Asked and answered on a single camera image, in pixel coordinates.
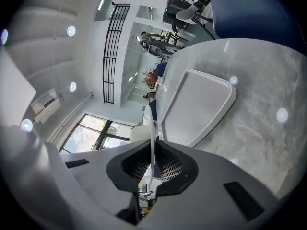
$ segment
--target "black metal railing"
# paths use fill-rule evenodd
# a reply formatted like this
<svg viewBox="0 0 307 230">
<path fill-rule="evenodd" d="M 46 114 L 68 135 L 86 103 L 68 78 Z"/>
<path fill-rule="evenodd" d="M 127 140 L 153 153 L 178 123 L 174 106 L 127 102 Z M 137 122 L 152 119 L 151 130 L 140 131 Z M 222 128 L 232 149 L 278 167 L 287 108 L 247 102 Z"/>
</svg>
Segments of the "black metal railing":
<svg viewBox="0 0 307 230">
<path fill-rule="evenodd" d="M 118 43 L 129 8 L 130 5 L 115 5 L 110 18 L 102 65 L 102 81 L 105 103 L 114 104 L 114 75 Z"/>
</svg>

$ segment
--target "marble countertop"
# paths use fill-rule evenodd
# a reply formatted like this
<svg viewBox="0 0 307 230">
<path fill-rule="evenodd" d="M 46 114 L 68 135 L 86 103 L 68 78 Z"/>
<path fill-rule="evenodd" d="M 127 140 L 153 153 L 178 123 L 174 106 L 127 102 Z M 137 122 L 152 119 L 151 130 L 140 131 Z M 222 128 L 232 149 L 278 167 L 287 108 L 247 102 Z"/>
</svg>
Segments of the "marble countertop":
<svg viewBox="0 0 307 230">
<path fill-rule="evenodd" d="M 307 143 L 307 58 L 254 39 L 219 39 L 180 50 L 169 60 L 156 96 L 159 134 L 159 120 L 186 69 L 238 79 L 235 103 L 194 148 L 238 161 L 277 193 Z M 280 108 L 288 111 L 284 123 L 277 120 Z"/>
</svg>

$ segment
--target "white tray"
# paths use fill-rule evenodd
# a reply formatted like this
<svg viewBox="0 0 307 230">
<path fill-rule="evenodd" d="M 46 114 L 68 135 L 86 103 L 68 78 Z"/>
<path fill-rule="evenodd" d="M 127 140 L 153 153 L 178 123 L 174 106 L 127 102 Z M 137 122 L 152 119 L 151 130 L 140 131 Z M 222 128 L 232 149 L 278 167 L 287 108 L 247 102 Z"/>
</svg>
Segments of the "white tray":
<svg viewBox="0 0 307 230">
<path fill-rule="evenodd" d="M 194 147 L 218 124 L 236 100 L 228 81 L 188 69 L 162 117 L 163 139 Z"/>
</svg>

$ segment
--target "window frame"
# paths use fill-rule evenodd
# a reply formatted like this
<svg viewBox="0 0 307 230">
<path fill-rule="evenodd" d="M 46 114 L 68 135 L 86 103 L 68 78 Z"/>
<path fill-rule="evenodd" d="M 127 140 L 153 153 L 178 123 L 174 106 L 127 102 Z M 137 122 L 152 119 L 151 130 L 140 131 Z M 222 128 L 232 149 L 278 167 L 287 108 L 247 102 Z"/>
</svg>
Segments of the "window frame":
<svg viewBox="0 0 307 230">
<path fill-rule="evenodd" d="M 87 127 L 87 126 L 85 126 L 85 125 L 82 125 L 81 122 L 85 119 L 86 116 L 90 116 L 90 117 L 93 117 L 93 118 L 96 118 L 96 119 L 100 119 L 100 120 L 106 121 L 106 124 L 105 124 L 105 126 L 103 127 L 103 129 L 102 129 L 101 131 L 96 130 L 96 129 L 93 129 L 93 128 L 90 128 L 90 127 Z M 73 133 L 75 132 L 75 130 L 76 130 L 76 128 L 77 128 L 78 126 L 81 126 L 81 127 L 86 128 L 86 129 L 88 129 L 88 130 L 91 130 L 91 131 L 93 131 L 93 132 L 99 133 L 99 136 L 98 136 L 98 138 L 97 138 L 97 140 L 96 140 L 96 142 L 95 142 L 95 144 L 94 144 L 94 146 L 96 147 L 95 150 L 105 149 L 105 148 L 103 147 L 103 144 L 104 144 L 106 138 L 108 138 L 108 137 L 115 138 L 115 139 L 119 139 L 119 140 L 124 140 L 124 141 L 130 141 L 130 139 L 129 139 L 129 138 L 126 138 L 126 137 L 121 137 L 121 136 L 117 136 L 117 135 L 108 134 L 107 131 L 109 130 L 109 128 L 110 128 L 110 126 L 111 126 L 112 123 L 113 123 L 113 121 L 111 121 L 111 120 L 106 120 L 106 119 L 103 119 L 103 118 L 95 117 L 95 116 L 90 115 L 90 114 L 85 114 L 85 115 L 79 120 L 79 122 L 75 125 L 75 127 L 72 129 L 71 133 L 69 133 L 69 135 L 67 136 L 67 138 L 66 138 L 65 141 L 63 142 L 63 144 L 62 144 L 62 146 L 61 146 L 59 152 L 61 153 L 61 151 L 64 150 L 64 151 L 66 151 L 66 152 L 68 152 L 68 153 L 71 153 L 70 151 L 66 150 L 64 147 L 65 147 L 66 143 L 68 142 L 68 140 L 70 139 L 70 137 L 73 135 Z"/>
</svg>

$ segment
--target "window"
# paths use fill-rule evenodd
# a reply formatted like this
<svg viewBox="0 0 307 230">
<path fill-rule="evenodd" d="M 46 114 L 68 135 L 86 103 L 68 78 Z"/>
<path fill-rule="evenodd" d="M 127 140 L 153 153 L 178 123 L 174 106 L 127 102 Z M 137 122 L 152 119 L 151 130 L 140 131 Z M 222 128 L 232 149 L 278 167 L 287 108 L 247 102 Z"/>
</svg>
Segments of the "window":
<svg viewBox="0 0 307 230">
<path fill-rule="evenodd" d="M 129 143 L 133 126 L 85 115 L 61 147 L 60 153 L 113 148 Z"/>
</svg>

